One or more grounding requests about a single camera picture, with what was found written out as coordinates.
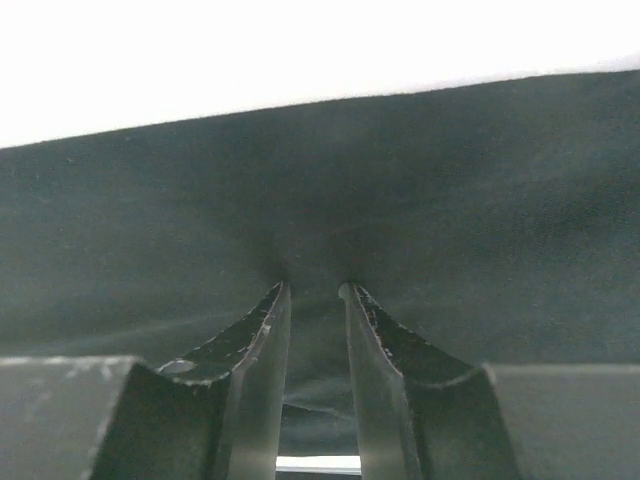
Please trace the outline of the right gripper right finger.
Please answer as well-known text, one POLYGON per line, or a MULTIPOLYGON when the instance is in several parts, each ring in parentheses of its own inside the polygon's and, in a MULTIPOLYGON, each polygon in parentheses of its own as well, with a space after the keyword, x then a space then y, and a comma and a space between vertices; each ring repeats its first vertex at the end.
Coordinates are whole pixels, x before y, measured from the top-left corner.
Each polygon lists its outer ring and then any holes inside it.
POLYGON ((470 365, 339 289, 366 479, 635 479, 634 364, 470 365))

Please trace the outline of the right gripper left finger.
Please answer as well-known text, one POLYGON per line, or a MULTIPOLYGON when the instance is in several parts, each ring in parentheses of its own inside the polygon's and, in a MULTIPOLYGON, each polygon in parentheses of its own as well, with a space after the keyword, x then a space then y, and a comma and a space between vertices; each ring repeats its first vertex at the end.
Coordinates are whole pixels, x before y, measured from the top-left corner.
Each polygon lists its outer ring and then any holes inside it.
POLYGON ((272 479, 291 290, 152 368, 134 356, 5 357, 5 479, 272 479))

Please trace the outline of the black daisy t-shirt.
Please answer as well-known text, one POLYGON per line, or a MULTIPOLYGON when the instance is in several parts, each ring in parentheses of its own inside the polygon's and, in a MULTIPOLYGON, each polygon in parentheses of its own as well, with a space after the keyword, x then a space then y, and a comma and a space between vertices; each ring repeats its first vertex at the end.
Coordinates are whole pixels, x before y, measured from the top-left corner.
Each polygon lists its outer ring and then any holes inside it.
POLYGON ((357 451, 355 281, 468 363, 639 359, 639 75, 323 102, 1 153, 1 352, 162 365, 292 287, 280 451, 357 451))

